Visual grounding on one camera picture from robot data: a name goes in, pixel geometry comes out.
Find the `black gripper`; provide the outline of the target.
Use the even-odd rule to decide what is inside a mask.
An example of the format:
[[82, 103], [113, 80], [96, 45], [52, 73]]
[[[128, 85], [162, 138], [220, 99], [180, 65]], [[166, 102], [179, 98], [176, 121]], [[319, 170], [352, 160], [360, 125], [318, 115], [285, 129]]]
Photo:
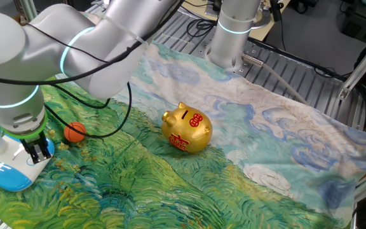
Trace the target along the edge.
[[44, 132], [31, 134], [20, 138], [25, 149], [29, 149], [33, 164], [37, 164], [52, 157], [52, 144], [47, 142]]

